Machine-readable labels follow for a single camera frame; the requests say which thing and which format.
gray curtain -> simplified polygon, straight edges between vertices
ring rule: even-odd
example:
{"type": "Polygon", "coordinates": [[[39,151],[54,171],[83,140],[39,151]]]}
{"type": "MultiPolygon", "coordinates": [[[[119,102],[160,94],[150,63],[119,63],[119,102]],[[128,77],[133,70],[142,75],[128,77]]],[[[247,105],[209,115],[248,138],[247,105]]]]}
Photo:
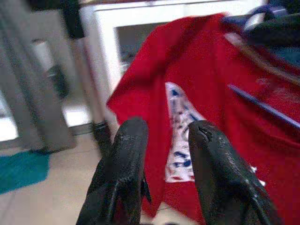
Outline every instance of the gray curtain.
{"type": "Polygon", "coordinates": [[[26,149],[58,151],[75,146],[59,99],[18,26],[10,1],[0,4],[0,89],[26,149]]]}

hanger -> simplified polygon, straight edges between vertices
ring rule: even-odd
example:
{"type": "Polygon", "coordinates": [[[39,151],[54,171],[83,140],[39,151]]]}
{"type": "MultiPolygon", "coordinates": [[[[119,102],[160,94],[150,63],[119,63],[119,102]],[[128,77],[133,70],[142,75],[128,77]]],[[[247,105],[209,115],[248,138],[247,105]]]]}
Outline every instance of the hanger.
{"type": "Polygon", "coordinates": [[[288,15],[282,6],[260,6],[244,16],[226,16],[222,22],[242,27],[243,36],[251,45],[300,46],[300,13],[288,15]],[[249,18],[258,13],[265,13],[271,19],[246,29],[249,18]]]}
{"type": "MultiPolygon", "coordinates": [[[[256,13],[261,13],[261,12],[272,14],[275,17],[275,19],[284,18],[282,23],[283,24],[289,24],[289,26],[290,26],[290,24],[293,25],[294,22],[295,22],[295,21],[293,21],[294,18],[289,17],[289,15],[287,15],[286,10],[283,9],[282,7],[274,8],[270,5],[266,5],[266,6],[258,7],[256,9],[254,9],[252,13],[250,13],[249,15],[246,15],[244,18],[242,18],[242,20],[239,20],[238,23],[240,23],[242,25],[242,27],[244,28],[245,24],[247,23],[247,21],[250,17],[252,17],[256,13]]],[[[234,16],[234,17],[231,17],[231,16],[230,17],[224,17],[223,23],[237,24],[237,17],[236,16],[234,16]]],[[[254,33],[255,32],[260,32],[259,30],[261,28],[263,28],[264,26],[266,26],[266,25],[261,25],[261,27],[259,27],[257,30],[255,30],[254,33]]],[[[251,31],[244,32],[244,35],[246,37],[250,38],[251,31]]],[[[257,66],[259,66],[259,67],[263,68],[264,70],[278,76],[281,79],[287,80],[288,82],[291,82],[293,84],[296,84],[296,85],[300,86],[300,77],[299,76],[287,73],[287,72],[285,72],[285,71],[283,71],[283,70],[281,70],[277,67],[272,66],[267,60],[265,60],[256,51],[254,51],[253,48],[250,47],[248,45],[248,43],[246,43],[246,41],[244,41],[238,34],[228,33],[228,34],[225,34],[224,37],[231,44],[238,47],[240,49],[240,51],[243,54],[245,54],[246,56],[248,56],[257,66]]],[[[297,121],[295,121],[292,118],[288,117],[287,115],[279,112],[278,110],[274,109],[270,105],[261,102],[259,99],[255,98],[254,96],[250,95],[249,93],[241,90],[240,88],[238,88],[238,87],[236,87],[232,84],[229,84],[228,88],[230,88],[232,91],[234,91],[236,94],[238,94],[242,98],[245,98],[246,100],[252,102],[253,104],[259,106],[260,108],[264,109],[265,111],[267,111],[267,112],[271,113],[272,115],[276,116],[277,118],[279,118],[279,119],[285,121],[286,123],[290,124],[294,128],[300,129],[300,123],[298,123],[297,121]]]]}

printed graphic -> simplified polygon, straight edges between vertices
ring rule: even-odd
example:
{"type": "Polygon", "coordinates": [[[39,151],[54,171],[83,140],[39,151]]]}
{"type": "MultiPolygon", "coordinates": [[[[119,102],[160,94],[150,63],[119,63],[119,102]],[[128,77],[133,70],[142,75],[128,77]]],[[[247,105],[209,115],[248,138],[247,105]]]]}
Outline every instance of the printed graphic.
{"type": "Polygon", "coordinates": [[[188,147],[188,125],[203,116],[190,103],[185,92],[176,84],[165,84],[169,116],[173,128],[172,146],[165,168],[165,181],[194,181],[191,156],[188,147]]]}

blue clothes hanger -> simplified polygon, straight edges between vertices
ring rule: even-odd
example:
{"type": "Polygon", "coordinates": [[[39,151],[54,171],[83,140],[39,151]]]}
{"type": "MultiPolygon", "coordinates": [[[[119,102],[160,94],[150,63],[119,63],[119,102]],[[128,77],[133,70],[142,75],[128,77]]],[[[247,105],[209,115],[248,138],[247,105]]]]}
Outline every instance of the blue clothes hanger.
{"type": "Polygon", "coordinates": [[[273,6],[273,5],[263,5],[257,8],[254,8],[252,11],[249,12],[247,15],[242,16],[225,16],[222,19],[223,23],[230,23],[230,24],[236,24],[243,29],[245,28],[245,25],[247,21],[254,15],[259,13],[267,13],[271,15],[274,18],[282,17],[285,15],[288,15],[287,10],[282,6],[273,6]]]}
{"type": "Polygon", "coordinates": [[[248,94],[247,92],[239,89],[238,87],[236,87],[232,84],[229,84],[228,87],[231,90],[233,90],[236,94],[241,96],[242,98],[247,99],[248,101],[254,103],[255,105],[259,106],[260,108],[264,109],[265,111],[267,111],[267,112],[271,113],[272,115],[276,116],[277,118],[279,118],[279,119],[285,121],[286,123],[292,125],[293,127],[297,128],[297,129],[300,129],[300,123],[298,123],[297,121],[295,121],[292,118],[288,117],[287,115],[279,112],[278,110],[274,109],[270,105],[259,101],[254,96],[248,94]]]}
{"type": "MultiPolygon", "coordinates": [[[[269,4],[283,6],[289,14],[300,13],[299,0],[269,0],[269,4]]],[[[276,47],[269,48],[269,51],[292,65],[300,67],[300,47],[276,47]]]]}

white cabinet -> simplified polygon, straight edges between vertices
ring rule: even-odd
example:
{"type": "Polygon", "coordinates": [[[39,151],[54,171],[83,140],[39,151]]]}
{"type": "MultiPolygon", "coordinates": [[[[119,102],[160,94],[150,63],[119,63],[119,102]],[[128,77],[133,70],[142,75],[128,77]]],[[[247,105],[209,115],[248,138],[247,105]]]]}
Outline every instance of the white cabinet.
{"type": "Polygon", "coordinates": [[[151,2],[133,2],[106,4],[90,7],[83,13],[83,20],[90,16],[87,26],[91,41],[91,62],[96,77],[96,85],[103,101],[105,117],[111,114],[105,108],[105,102],[112,94],[122,77],[121,49],[136,49],[157,23],[166,23],[189,15],[210,15],[228,12],[231,15],[243,15],[251,9],[262,5],[265,0],[158,0],[151,2]],[[133,45],[120,39],[132,35],[133,45]]]}

